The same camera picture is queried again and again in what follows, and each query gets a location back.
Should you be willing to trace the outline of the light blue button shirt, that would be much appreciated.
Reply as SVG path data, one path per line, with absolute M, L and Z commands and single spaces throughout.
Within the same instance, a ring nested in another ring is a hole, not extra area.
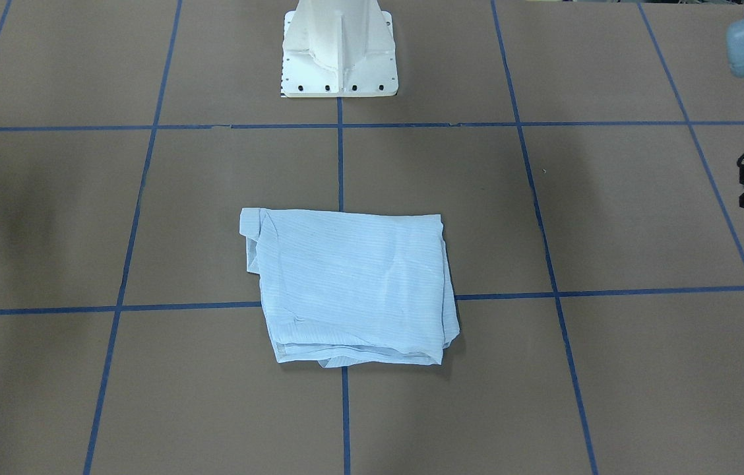
M 243 208 L 279 364 L 441 365 L 460 325 L 439 214 Z

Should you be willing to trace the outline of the brown table mat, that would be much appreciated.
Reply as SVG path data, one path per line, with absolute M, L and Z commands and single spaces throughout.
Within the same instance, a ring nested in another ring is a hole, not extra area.
M 744 474 L 737 4 L 0 1 L 0 474 Z M 444 364 L 276 363 L 245 207 L 440 214 Z

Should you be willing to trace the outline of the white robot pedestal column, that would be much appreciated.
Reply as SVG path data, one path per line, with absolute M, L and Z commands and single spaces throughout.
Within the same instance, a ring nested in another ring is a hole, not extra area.
M 399 90 L 391 14 L 377 1 L 299 1 L 284 15 L 285 98 L 375 98 Z

